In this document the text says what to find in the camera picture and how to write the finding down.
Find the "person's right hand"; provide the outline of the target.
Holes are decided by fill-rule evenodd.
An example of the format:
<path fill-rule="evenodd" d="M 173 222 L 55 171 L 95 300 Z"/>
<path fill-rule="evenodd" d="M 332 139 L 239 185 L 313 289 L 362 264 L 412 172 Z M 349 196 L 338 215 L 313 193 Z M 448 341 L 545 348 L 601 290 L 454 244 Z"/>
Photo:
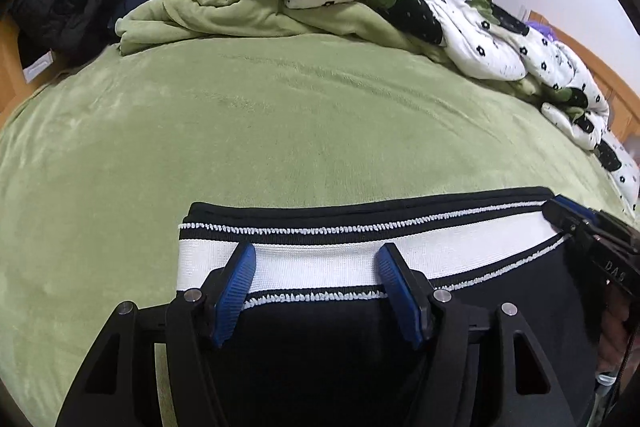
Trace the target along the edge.
<path fill-rule="evenodd" d="M 628 298 L 614 285 L 608 285 L 598 348 L 599 372 L 615 372 L 620 368 L 629 339 L 625 329 L 628 317 Z"/>

